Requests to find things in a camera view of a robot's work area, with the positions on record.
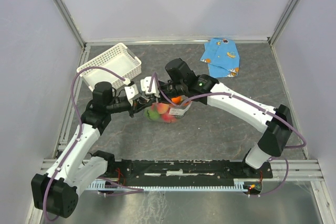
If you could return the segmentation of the orange toy fruit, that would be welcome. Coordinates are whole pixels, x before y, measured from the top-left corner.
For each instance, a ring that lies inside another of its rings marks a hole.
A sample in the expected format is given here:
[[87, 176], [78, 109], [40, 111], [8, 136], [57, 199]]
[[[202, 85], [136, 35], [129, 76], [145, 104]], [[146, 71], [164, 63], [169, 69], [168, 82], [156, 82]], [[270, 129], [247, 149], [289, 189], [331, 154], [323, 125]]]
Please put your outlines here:
[[182, 97], [181, 96], [174, 97], [171, 99], [171, 101], [175, 104], [180, 104], [182, 102]]

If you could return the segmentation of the green watermelon toy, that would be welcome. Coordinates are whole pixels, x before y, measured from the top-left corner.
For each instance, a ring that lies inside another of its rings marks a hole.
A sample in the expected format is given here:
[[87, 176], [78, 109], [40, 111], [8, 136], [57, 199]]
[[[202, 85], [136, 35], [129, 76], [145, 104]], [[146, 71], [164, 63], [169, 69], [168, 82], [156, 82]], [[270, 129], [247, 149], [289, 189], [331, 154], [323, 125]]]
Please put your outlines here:
[[157, 121], [159, 118], [160, 118], [160, 115], [156, 112], [156, 111], [153, 111], [153, 110], [147, 110], [144, 115], [149, 119], [149, 120], [152, 120], [152, 121]]

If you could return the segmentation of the peach toy fruit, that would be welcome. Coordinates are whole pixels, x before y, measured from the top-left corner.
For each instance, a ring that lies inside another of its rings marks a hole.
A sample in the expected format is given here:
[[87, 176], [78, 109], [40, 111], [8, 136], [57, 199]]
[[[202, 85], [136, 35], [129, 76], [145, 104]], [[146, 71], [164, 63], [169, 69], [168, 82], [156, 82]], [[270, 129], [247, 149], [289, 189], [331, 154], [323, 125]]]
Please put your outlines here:
[[156, 110], [158, 114], [165, 114], [170, 109], [170, 106], [165, 103], [157, 103]]

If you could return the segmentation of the clear zip top bag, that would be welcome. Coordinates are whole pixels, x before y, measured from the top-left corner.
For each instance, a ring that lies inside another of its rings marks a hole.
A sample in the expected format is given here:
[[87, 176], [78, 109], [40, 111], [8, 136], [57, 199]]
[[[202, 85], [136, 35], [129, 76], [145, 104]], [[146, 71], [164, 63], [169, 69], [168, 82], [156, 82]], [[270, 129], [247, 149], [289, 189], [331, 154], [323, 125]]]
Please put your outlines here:
[[[166, 103], [170, 106], [170, 109], [166, 112], [167, 114], [170, 114], [170, 115], [173, 115], [177, 118], [177, 121], [179, 119], [181, 119], [185, 114], [186, 112], [190, 109], [191, 105], [192, 105], [192, 101], [189, 101], [189, 102], [186, 102], [183, 106], [181, 106], [181, 104], [184, 102], [185, 100], [185, 97], [184, 96], [181, 96], [182, 97], [182, 102], [180, 104], [177, 104], [177, 106], [174, 106], [173, 104], [171, 103]], [[144, 113], [147, 111], [147, 110], [153, 110], [153, 111], [157, 111], [156, 110], [156, 104], [159, 103], [159, 102], [154, 102], [152, 105], [150, 105], [149, 107], [145, 108], [144, 109]], [[157, 121], [154, 121], [154, 122], [163, 122], [163, 120], [161, 119], [161, 114], [160, 114], [160, 118], [157, 120]]]

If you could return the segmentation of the red apple toy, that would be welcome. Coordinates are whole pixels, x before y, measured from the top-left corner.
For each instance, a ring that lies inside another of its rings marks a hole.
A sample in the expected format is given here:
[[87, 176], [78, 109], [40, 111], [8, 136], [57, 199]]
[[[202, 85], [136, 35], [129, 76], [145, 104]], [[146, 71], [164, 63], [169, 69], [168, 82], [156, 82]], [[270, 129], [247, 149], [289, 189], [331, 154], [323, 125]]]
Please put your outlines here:
[[177, 118], [175, 116], [167, 114], [167, 113], [161, 114], [161, 119], [165, 123], [174, 123], [177, 121]]

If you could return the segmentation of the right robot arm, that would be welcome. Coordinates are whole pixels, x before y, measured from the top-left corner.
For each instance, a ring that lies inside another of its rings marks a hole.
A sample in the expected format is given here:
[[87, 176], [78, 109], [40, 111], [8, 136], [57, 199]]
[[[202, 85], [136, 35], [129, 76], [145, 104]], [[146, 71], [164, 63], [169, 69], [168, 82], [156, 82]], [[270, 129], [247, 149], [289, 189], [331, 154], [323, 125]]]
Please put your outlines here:
[[281, 104], [276, 108], [249, 99], [216, 78], [196, 75], [181, 58], [167, 63], [165, 70], [170, 77], [168, 82], [160, 82], [165, 100], [185, 96], [187, 102], [200, 102], [224, 110], [262, 133], [241, 164], [243, 175], [254, 177], [264, 162], [282, 155], [292, 134], [292, 117], [287, 106]]

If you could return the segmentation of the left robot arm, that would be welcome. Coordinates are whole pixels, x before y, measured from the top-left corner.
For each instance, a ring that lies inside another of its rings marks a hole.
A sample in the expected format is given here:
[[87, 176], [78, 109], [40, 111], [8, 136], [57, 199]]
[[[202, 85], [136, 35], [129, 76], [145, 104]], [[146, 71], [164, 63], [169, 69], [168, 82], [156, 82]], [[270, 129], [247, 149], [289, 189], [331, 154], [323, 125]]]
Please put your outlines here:
[[87, 164], [83, 165], [82, 161], [110, 123], [111, 114], [134, 112], [138, 87], [130, 83], [124, 90], [125, 95], [117, 97], [111, 83], [98, 82], [65, 150], [45, 174], [36, 174], [32, 178], [34, 206], [44, 214], [68, 218], [81, 194], [96, 178], [101, 175], [110, 177], [115, 173], [113, 154], [98, 151]]

